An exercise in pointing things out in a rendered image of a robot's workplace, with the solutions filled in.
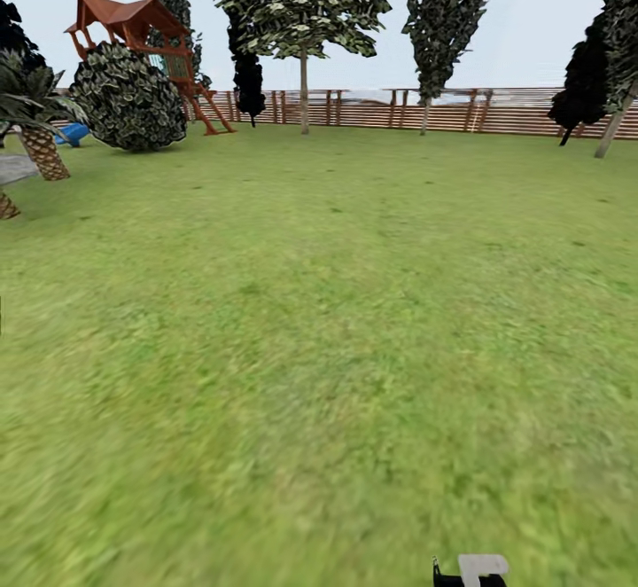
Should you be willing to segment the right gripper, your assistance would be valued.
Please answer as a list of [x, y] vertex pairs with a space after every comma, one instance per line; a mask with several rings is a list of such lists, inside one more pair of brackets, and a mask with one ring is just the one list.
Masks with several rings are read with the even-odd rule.
[[[434, 587], [464, 587], [461, 575], [442, 575], [436, 560], [434, 561], [434, 569]], [[481, 587], [507, 587], [501, 575], [502, 573], [480, 575], [478, 578]]]

